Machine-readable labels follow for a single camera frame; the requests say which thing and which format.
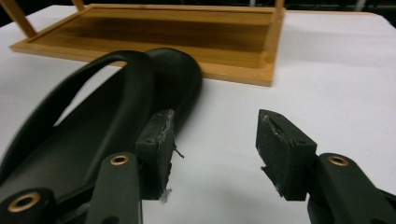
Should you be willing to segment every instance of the white table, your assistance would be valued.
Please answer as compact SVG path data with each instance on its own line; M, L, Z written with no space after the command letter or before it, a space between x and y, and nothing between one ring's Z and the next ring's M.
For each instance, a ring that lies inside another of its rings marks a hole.
M75 12L48 7L37 30ZM0 153L32 110L81 62L12 52L24 38L0 28ZM107 67L81 99L118 68ZM318 143L318 154L356 161L378 188L396 194L396 30L375 15L287 13L273 87L204 80L177 137L168 202L144 201L145 223L309 223L305 203L280 198L255 148L260 108L285 115Z

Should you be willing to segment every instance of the black rubber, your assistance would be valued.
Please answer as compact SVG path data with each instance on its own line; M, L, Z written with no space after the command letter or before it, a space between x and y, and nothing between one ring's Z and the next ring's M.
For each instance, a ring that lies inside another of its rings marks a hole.
M97 71L127 64L59 125L55 122ZM22 126L0 167L0 201L18 191L51 189L61 203L91 188L102 160L134 143L150 116L172 108L180 128L202 84L198 64L173 49L116 51L62 82Z

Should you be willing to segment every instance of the wooden frame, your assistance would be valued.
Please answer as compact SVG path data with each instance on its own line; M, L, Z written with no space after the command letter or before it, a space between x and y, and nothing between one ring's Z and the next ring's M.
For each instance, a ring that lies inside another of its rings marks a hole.
M204 76L270 86L283 21L276 7L100 5L36 33L12 0L0 0L28 38L14 51L90 62L110 51L180 49L200 64Z

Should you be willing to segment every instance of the screw hole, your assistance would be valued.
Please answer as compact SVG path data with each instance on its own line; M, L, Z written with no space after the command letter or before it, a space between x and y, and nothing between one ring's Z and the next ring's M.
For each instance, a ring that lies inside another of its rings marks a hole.
M110 163L113 165L123 165L129 160L129 157L127 156L116 156L113 159L111 159Z
M339 157L339 156L330 156L329 161L334 165L339 165L339 166L348 166L349 165L349 162L346 159Z
M40 195L37 192L27 193L12 201L8 206L8 211L12 213L22 212L33 207L38 201L40 201Z

